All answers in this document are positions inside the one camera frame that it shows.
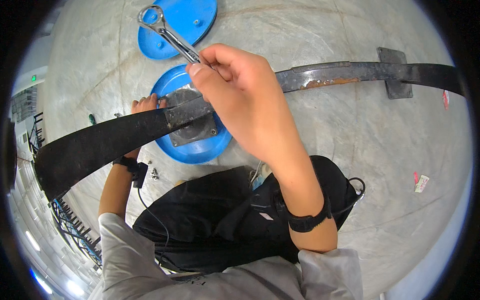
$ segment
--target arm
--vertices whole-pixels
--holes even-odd
[[[322,190],[267,60],[223,44],[200,54],[216,72],[189,64],[195,86],[238,143],[270,166],[288,210],[295,216],[316,216],[324,205]],[[299,249],[327,252],[337,245],[333,219],[325,219],[310,232],[290,229],[290,236]]]
[[[132,102],[132,114],[147,110],[156,109],[157,96],[151,94],[147,98],[142,98],[139,101]],[[160,108],[166,107],[167,103],[163,102]],[[140,148],[135,149],[127,154],[125,157],[138,158]],[[125,219],[125,210],[127,208],[127,200],[132,188],[132,174],[127,171],[126,166],[115,164],[112,166],[110,173],[105,181],[102,196],[100,197],[100,207],[98,208],[98,215],[103,213],[113,213]]]

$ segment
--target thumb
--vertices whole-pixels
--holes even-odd
[[[194,63],[189,67],[187,72],[193,84],[212,103],[215,110],[218,109],[217,106],[222,106],[225,100],[233,100],[238,95],[232,85],[212,68],[201,63]]]

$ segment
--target rust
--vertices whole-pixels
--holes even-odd
[[[334,78],[334,79],[327,79],[327,80],[312,80],[307,83],[307,86],[301,86],[300,90],[308,90],[309,88],[313,87],[321,87],[326,85],[333,85],[333,84],[348,84],[351,82],[359,82],[360,78]]]

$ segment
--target left hand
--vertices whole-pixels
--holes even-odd
[[[159,104],[159,108],[167,107],[167,102],[162,100],[161,103],[158,103],[158,97],[155,93],[151,94],[148,97],[143,97],[140,101],[134,100],[132,102],[132,114],[136,114],[137,112],[143,112],[148,110],[156,109],[157,104]]]

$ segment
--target black wrist strap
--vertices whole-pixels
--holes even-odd
[[[122,166],[126,166],[127,171],[129,171],[133,175],[132,181],[135,181],[138,179],[138,176],[140,174],[140,167],[138,166],[137,160],[135,158],[127,158],[127,157],[121,156],[115,159],[112,162],[112,164],[113,165],[120,164]]]
[[[326,218],[332,218],[332,211],[330,207],[330,199],[324,193],[324,206],[316,216],[294,216],[289,211],[288,224],[293,231],[309,232],[312,231],[318,224],[322,223]]]

